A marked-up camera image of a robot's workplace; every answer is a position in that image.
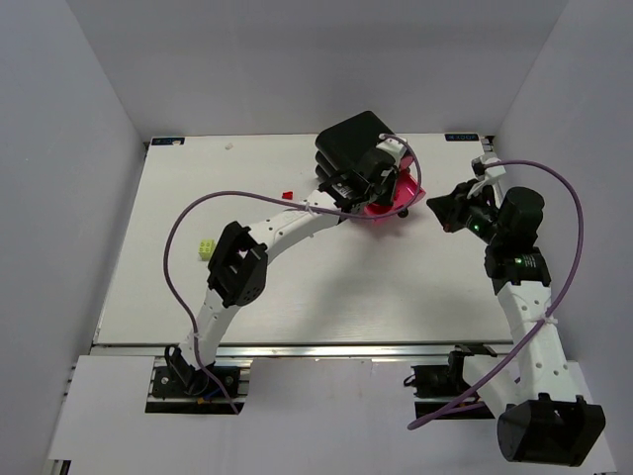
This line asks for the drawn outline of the pink drawer with black knob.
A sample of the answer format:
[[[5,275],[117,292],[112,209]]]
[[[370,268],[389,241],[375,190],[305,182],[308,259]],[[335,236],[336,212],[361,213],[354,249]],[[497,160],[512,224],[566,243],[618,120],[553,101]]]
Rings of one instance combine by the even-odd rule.
[[[400,161],[400,170],[409,169],[413,162],[413,158],[410,154],[406,154]]]

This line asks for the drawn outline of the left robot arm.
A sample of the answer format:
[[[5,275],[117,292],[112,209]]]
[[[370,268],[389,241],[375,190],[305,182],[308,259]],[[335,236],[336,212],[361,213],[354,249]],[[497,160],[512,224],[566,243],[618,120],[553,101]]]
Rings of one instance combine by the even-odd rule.
[[[268,265],[306,238],[333,228],[349,218],[368,220],[365,210],[377,205],[389,215],[398,204],[398,181],[414,163],[405,146],[386,139],[368,148],[352,165],[328,162],[317,155],[318,187],[301,202],[279,200],[282,212],[250,226],[227,224],[208,263],[206,294],[199,312],[182,307],[191,322],[185,340],[166,347],[170,374],[190,394],[204,392],[223,377],[214,365],[226,330],[238,310],[264,291]]]

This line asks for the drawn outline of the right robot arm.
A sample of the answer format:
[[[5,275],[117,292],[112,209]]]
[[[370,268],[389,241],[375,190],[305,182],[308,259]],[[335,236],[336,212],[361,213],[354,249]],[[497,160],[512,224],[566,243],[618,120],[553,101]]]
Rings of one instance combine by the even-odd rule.
[[[474,192],[475,185],[460,183],[427,205],[444,232],[467,230],[485,243],[486,273],[515,343],[509,357],[518,374],[501,368],[487,350],[454,351],[450,366],[496,418],[505,460],[579,467],[606,420],[572,377],[551,313],[551,277],[535,245],[544,199],[513,187],[496,201],[492,186]]]

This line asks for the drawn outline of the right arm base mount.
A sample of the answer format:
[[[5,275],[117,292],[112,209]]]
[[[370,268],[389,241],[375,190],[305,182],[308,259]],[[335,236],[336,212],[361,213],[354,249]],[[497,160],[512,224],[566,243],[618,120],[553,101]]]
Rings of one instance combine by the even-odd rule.
[[[497,353],[482,343],[458,344],[449,352],[446,363],[422,364],[411,368],[412,373],[404,380],[404,386],[414,390],[416,418],[439,410],[449,400],[470,388],[462,377],[464,359],[470,356],[497,358]],[[480,396],[475,394],[441,416],[440,420],[491,420],[493,417]]]

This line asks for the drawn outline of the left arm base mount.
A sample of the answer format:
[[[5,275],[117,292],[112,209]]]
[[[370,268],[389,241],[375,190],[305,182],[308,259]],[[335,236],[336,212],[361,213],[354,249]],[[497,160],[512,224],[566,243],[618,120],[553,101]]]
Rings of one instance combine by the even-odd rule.
[[[175,345],[165,347],[164,362],[151,373],[145,412],[163,415],[232,415],[243,409],[248,383],[234,365],[197,369]]]

